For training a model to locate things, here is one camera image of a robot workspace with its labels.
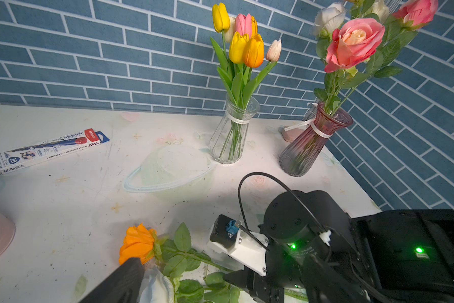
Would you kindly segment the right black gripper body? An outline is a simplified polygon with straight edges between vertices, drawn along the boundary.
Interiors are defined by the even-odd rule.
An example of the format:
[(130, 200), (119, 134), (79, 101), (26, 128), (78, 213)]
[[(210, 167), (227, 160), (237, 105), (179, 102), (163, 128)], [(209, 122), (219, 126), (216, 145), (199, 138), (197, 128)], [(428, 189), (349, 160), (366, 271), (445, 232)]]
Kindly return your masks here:
[(223, 280), (242, 289), (256, 302), (285, 302), (286, 296), (308, 302), (300, 265), (281, 246), (271, 243), (268, 248), (265, 276), (245, 266), (224, 275)]

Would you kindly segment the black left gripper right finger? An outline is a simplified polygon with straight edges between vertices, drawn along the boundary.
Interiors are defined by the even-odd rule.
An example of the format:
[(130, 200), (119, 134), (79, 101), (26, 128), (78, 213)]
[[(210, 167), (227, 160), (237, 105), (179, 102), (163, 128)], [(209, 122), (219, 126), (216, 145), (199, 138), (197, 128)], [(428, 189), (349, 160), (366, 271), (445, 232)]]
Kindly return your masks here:
[(370, 302), (360, 286), (349, 283), (327, 262), (314, 255), (305, 257), (301, 281), (309, 302)]

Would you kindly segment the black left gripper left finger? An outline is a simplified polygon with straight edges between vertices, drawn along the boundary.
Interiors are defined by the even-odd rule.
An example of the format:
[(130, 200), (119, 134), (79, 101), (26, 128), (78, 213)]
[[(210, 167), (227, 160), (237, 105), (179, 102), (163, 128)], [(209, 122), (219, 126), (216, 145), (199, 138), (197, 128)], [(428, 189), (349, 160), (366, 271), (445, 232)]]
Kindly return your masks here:
[(141, 260), (130, 258), (85, 296), (80, 303), (137, 302), (143, 278), (144, 267)]

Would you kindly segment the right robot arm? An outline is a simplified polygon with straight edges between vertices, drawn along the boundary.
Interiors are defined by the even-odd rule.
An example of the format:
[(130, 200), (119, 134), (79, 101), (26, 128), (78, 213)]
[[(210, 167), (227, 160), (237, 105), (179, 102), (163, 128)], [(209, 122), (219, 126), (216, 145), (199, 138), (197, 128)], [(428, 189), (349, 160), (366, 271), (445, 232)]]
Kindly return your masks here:
[(258, 302), (454, 302), (454, 211), (351, 218), (324, 191), (278, 195), (261, 234), (266, 266), (225, 275)]

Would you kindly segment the pale pink tulip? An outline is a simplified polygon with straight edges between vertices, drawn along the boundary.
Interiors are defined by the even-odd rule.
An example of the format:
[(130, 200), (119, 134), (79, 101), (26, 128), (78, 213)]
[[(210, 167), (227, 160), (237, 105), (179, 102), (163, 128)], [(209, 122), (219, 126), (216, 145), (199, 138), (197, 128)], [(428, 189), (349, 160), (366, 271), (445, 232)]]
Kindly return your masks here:
[(268, 64), (253, 80), (249, 80), (243, 89), (243, 100), (246, 102), (246, 104), (249, 103), (250, 98), (252, 97), (252, 94), (254, 93), (256, 88), (261, 84), (261, 82), (277, 64), (281, 55), (281, 49), (281, 40), (274, 40), (269, 47), (267, 54), (264, 56), (264, 60), (266, 59), (268, 61)]

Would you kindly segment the small pink rose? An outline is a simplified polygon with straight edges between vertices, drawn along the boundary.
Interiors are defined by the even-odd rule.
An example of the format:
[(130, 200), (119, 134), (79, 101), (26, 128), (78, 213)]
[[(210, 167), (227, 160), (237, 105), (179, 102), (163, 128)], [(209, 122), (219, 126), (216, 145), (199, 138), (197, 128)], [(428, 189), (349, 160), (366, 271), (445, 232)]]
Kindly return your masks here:
[(393, 61), (417, 36), (418, 30), (433, 21), (438, 7), (437, 0), (407, 1), (386, 20), (386, 33), (377, 49), (382, 54), (382, 62), (376, 64), (372, 73), (375, 78), (393, 77), (402, 72), (402, 68), (392, 64)]

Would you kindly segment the cream rose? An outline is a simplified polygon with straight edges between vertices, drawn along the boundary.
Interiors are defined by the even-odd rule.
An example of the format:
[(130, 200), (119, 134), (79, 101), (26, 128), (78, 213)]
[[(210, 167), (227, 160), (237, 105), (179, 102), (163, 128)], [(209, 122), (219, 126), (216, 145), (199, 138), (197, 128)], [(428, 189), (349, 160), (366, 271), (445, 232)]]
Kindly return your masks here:
[(376, 14), (379, 18), (380, 23), (384, 23), (387, 17), (390, 15), (390, 9), (385, 4), (384, 0), (374, 1), (372, 7), (369, 9), (370, 14)]

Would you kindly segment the white rose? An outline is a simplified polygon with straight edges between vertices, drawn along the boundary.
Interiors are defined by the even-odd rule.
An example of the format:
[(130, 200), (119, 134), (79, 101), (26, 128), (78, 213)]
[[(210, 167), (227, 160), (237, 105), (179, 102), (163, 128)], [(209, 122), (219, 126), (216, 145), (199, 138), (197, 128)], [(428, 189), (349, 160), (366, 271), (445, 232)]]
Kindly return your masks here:
[(343, 3), (332, 3), (327, 8), (320, 10), (315, 17), (313, 35), (316, 37), (330, 36), (343, 24), (345, 17), (346, 8)]

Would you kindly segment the yellow tulip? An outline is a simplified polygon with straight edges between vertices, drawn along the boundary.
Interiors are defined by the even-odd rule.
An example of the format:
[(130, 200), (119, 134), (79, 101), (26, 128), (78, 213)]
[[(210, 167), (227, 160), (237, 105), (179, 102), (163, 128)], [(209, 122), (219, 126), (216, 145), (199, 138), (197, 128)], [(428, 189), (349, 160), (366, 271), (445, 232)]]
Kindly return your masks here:
[(233, 39), (230, 43), (229, 58), (234, 64), (241, 64), (244, 62), (243, 53), (245, 47), (249, 41), (248, 34), (240, 35), (239, 32), (235, 32)]
[(224, 83), (228, 97), (233, 100), (232, 82), (234, 78), (234, 66), (230, 61), (226, 45), (232, 42), (235, 33), (235, 19), (229, 16), (224, 3), (214, 5), (212, 14), (214, 29), (217, 33), (221, 34), (223, 43), (223, 47), (220, 47), (214, 39), (211, 39), (212, 46), (219, 61), (218, 74)]

